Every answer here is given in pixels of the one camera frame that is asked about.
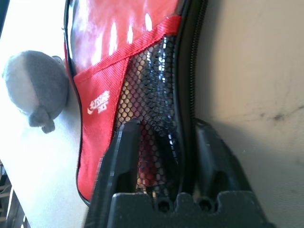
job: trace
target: black zipper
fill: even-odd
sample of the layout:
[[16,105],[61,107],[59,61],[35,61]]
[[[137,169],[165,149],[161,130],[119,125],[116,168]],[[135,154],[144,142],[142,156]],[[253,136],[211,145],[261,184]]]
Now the black zipper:
[[199,16],[195,25],[193,41],[191,45],[191,56],[190,56],[190,118],[191,126],[194,130],[195,124],[195,69],[196,69],[196,60],[197,52],[199,47],[200,32],[204,22],[206,8],[208,1],[204,0],[199,11]]

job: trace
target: gray plush toy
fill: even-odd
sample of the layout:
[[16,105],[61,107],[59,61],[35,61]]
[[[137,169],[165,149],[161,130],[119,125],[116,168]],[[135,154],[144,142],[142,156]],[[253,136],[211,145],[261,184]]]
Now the gray plush toy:
[[9,58],[2,77],[11,101],[44,133],[55,129],[54,119],[67,102],[68,77],[63,61],[38,51]]

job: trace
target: mesh netting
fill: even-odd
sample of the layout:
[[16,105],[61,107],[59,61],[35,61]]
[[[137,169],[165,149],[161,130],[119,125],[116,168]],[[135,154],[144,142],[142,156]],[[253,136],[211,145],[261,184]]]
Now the mesh netting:
[[142,121],[137,189],[154,198],[174,195],[178,185],[174,44],[175,37],[164,37],[130,59],[116,119],[116,130],[133,118]]

